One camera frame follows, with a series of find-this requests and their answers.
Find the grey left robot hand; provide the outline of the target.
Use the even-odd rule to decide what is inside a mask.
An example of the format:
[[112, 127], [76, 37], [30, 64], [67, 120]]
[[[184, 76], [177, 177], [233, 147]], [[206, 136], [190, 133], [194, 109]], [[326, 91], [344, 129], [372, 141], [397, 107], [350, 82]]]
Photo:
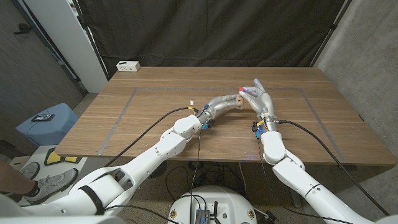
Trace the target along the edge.
[[206, 109], [195, 116], [199, 119], [201, 124], [205, 124], [207, 121], [215, 119], [225, 109], [238, 108], [240, 106], [241, 102], [237, 101], [237, 95], [217, 96], [208, 103], [208, 107]]

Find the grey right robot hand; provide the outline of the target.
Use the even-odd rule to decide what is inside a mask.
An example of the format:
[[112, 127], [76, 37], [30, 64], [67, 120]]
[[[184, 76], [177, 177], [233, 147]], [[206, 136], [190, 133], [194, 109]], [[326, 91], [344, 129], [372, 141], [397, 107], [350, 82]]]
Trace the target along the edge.
[[260, 81], [255, 78], [254, 86], [244, 86], [239, 89], [239, 94], [249, 103], [251, 108], [257, 113], [259, 121], [264, 121], [269, 131], [278, 131], [277, 116], [271, 96], [266, 92]]

